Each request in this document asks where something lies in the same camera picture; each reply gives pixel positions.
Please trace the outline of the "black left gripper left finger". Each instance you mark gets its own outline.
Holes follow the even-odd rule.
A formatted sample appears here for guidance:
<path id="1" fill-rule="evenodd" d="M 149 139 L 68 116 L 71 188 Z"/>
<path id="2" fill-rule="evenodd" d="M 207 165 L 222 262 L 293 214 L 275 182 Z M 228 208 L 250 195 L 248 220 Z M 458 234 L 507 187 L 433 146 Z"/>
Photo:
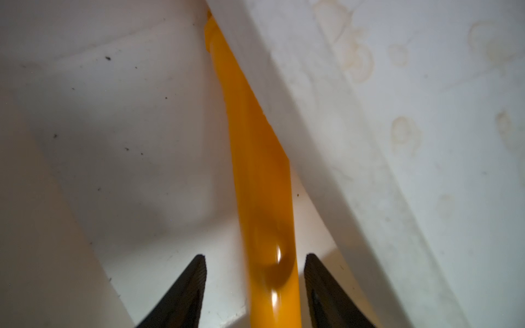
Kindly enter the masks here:
<path id="1" fill-rule="evenodd" d="M 199 325 L 206 284 L 206 260 L 198 254 L 137 328 L 195 328 Z"/>

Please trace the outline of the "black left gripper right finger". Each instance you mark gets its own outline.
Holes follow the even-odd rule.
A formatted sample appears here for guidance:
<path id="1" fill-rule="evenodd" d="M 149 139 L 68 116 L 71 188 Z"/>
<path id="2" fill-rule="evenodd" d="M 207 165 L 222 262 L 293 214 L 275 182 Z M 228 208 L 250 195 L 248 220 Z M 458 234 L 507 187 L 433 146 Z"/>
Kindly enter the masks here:
<path id="1" fill-rule="evenodd" d="M 313 327 L 374 327 L 313 253 L 306 256 L 304 278 Z"/>

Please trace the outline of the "orange microphone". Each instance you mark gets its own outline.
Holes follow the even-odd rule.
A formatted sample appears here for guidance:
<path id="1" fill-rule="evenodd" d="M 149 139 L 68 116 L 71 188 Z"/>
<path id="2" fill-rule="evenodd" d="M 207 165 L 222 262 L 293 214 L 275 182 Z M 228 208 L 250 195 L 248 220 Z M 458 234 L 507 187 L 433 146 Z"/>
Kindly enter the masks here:
<path id="1" fill-rule="evenodd" d="M 211 13 L 205 25 L 226 105 L 252 327 L 302 325 L 291 169 Z"/>

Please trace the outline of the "white top drawer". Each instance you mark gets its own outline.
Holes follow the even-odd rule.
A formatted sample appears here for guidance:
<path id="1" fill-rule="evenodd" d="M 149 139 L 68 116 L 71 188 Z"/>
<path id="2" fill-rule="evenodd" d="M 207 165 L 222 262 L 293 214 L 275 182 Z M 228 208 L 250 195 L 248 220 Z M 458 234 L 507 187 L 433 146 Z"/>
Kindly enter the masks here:
<path id="1" fill-rule="evenodd" d="M 142 318 L 206 256 L 203 327 L 246 327 L 204 1 L 2 1 L 1 82 L 112 286 Z"/>

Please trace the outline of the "white drawer cabinet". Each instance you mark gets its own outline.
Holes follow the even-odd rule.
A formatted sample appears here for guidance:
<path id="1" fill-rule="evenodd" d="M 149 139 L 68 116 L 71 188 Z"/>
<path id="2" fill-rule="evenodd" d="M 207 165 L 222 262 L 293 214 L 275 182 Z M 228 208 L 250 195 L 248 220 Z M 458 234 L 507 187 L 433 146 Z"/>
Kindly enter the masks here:
<path id="1" fill-rule="evenodd" d="M 524 326 L 524 2 L 209 1 L 384 327 Z"/>

